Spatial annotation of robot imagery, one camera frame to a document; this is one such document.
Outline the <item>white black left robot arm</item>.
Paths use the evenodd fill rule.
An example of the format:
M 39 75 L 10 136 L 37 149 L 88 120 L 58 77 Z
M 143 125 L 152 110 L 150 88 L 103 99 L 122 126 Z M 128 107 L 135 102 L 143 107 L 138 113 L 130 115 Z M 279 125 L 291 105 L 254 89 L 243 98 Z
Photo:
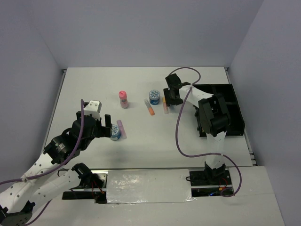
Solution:
M 72 127 L 65 129 L 44 148 L 43 153 L 20 179 L 10 180 L 11 186 L 0 194 L 0 224 L 2 226 L 27 226 L 33 212 L 57 195 L 76 187 L 96 186 L 101 188 L 103 180 L 92 173 L 84 163 L 77 163 L 57 179 L 48 179 L 63 169 L 71 159 L 87 149 L 95 138 L 111 136 L 111 116 L 105 115 L 105 126 L 101 119 L 92 115 L 81 116 Z

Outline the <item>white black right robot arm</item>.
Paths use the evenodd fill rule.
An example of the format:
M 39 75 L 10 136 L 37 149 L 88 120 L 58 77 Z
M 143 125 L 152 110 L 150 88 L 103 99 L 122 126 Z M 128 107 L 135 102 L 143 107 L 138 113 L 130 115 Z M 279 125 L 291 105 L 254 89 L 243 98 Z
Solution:
M 214 95 L 201 91 L 188 82 L 182 83 L 176 73 L 168 75 L 166 82 L 168 85 L 164 89 L 166 105 L 182 105 L 176 122 L 176 147 L 180 154 L 188 158 L 204 156 L 206 158 L 204 163 L 205 181 L 209 184 L 215 184 L 225 172 L 225 163 L 223 160 L 224 140 L 227 127 L 230 125 L 230 114 L 225 99 L 221 94 Z M 197 108 L 196 117 L 199 119 L 201 130 L 206 134 L 207 153 L 188 155 L 180 149 L 178 129 L 186 102 L 193 104 Z

